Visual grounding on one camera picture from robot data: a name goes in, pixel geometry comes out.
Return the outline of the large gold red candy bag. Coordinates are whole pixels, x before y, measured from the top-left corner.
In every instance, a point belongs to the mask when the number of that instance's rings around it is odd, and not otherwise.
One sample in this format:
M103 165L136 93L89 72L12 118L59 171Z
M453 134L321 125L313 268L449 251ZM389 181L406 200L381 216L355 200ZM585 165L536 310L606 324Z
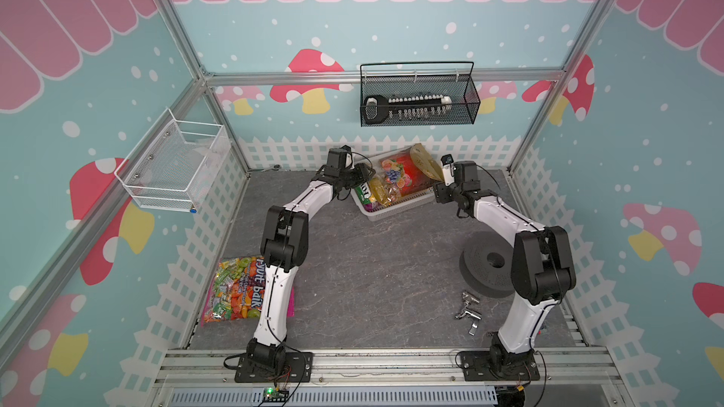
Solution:
M392 207L443 181L439 162L420 143L389 155L377 156L366 187L376 207Z

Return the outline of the white plastic basket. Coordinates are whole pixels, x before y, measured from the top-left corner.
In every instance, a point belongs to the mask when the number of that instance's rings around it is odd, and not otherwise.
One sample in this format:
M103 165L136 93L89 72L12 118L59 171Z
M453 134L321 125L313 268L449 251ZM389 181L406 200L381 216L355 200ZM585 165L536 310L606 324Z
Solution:
M394 150L389 151L383 154L379 155L389 155L393 152L397 152L400 150ZM373 165L373 162L376 160L377 156L370 156L368 159L364 159L363 162L367 163L368 165ZM428 188L428 190L424 190L423 192L420 192L418 194L414 194L411 197L408 197L406 200L401 201L401 203L397 203L397 205L392 205L392 207L375 207L373 210L366 210L363 205L358 200L358 197L356 195L356 188L354 189L354 201L356 202L356 205L360 209L363 215L365 215L371 222L378 222L379 220L383 220L386 218L391 217L394 214L398 214L403 211L407 211L411 208L418 207L419 205L424 205L426 203L430 203L431 201L435 200L435 194L434 194L434 186L431 188Z

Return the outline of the pink fruit chewy candy bag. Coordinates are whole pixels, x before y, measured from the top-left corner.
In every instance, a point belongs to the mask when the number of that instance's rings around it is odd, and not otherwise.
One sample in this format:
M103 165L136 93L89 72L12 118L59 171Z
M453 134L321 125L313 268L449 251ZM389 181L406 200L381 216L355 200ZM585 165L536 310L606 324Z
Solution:
M202 323L260 318L265 273L260 256L221 260L207 292Z

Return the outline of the green candy bag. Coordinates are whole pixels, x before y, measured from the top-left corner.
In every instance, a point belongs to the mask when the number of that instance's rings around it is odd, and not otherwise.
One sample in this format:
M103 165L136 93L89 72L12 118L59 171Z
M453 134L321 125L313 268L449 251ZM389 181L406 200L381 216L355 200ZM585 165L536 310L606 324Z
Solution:
M377 201L368 183L363 183L361 186L357 187L356 195L366 210L373 210L377 207Z

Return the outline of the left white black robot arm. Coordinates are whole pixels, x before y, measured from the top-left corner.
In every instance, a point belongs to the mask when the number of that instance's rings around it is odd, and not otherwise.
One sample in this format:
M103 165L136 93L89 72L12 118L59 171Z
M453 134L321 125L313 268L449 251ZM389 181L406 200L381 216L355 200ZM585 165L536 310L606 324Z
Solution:
M260 243L266 267L264 297L258 327L246 350L251 363L275 373L282 371L288 307L294 278L307 258L309 224L341 192L354 190L372 176L370 165L354 162L351 147L333 148L302 193L286 205L268 210Z

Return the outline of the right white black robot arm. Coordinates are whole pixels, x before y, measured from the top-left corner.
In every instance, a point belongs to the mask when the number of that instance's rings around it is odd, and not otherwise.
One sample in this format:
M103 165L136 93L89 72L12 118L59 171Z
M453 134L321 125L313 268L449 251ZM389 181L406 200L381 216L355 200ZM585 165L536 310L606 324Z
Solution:
M490 346L490 361L511 369L534 357L535 338L548 314L576 286L569 235L560 226L534 222L497 193L481 188L476 163L455 162L445 155L441 164L443 180L434 186L436 200L456 203L458 214L486 224L512 246L515 296Z

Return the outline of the dark round disc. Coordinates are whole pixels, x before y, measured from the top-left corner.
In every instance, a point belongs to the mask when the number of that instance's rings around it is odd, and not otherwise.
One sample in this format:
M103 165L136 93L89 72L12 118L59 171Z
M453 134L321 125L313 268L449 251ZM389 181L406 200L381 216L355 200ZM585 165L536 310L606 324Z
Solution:
M474 291L490 298L515 293L511 278L513 247L494 231L472 235L460 256L459 267L465 282Z

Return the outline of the black socket tool set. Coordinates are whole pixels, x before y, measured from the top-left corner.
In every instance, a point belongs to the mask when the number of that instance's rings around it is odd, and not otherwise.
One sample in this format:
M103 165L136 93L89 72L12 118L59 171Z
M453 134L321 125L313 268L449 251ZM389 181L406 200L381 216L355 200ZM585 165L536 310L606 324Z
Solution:
M384 124L388 121L429 120L451 111L453 100L439 94L412 97L368 96L360 107L363 124Z

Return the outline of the silver metal clamp parts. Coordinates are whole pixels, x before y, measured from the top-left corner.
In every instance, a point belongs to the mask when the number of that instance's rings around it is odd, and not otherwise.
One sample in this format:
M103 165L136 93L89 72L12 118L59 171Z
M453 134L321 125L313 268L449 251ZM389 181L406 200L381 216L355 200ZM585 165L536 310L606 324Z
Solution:
M480 300L466 290L462 291L461 298L462 306L459 312L456 313L456 315L454 316L454 319L463 320L464 318L469 318L471 320L471 329L469 329L469 335L475 337L477 331L479 330L482 315L480 312L476 311L474 307L475 305L479 305Z

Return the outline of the small circuit board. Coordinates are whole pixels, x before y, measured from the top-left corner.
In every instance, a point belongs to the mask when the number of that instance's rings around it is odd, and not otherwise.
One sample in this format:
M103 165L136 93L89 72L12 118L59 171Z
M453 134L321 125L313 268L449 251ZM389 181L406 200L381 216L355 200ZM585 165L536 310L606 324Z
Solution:
M260 403L285 403L289 398L290 390L268 387L264 390Z

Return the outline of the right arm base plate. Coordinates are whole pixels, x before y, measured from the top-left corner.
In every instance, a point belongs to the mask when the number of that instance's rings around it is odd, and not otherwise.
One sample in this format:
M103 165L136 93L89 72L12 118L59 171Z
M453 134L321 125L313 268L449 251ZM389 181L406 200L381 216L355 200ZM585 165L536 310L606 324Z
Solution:
M504 382L530 384L540 380L533 352L510 353L503 348L464 350L456 354L456 365L466 382Z

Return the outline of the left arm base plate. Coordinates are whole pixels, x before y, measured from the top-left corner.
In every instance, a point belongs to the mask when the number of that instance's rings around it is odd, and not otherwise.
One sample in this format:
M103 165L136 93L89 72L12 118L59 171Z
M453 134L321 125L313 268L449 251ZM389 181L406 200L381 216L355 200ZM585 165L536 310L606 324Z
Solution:
M268 369L252 362L246 354L239 358L235 367L234 382L252 384L266 382L309 383L315 354L313 352L290 352L283 365Z

